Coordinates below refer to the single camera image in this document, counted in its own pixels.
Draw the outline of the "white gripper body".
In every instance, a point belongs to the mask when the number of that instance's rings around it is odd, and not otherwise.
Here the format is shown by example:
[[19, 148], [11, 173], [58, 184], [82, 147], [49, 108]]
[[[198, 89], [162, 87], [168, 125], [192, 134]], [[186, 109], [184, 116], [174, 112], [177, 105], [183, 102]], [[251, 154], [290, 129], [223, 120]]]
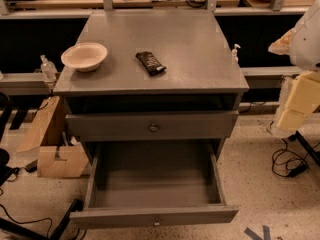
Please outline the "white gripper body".
[[286, 77], [274, 118], [274, 135], [293, 135], [320, 107], [320, 73], [305, 71], [296, 78]]

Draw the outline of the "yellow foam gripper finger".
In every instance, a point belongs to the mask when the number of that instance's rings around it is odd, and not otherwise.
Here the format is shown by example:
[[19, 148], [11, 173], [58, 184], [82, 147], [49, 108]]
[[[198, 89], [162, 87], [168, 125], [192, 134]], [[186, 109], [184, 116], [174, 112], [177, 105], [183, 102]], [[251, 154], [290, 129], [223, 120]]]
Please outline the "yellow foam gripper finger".
[[288, 30], [281, 38], [273, 42], [268, 51], [276, 55], [289, 55], [293, 30]]

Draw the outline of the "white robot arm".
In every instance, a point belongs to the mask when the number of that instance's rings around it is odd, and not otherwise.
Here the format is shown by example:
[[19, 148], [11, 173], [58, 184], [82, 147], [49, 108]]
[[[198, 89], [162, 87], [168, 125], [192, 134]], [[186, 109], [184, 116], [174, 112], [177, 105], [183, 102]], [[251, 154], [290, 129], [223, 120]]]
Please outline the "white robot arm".
[[303, 70], [285, 77], [271, 133], [280, 138], [293, 135], [320, 107], [320, 0], [315, 0], [296, 25], [272, 43], [268, 51], [288, 55]]

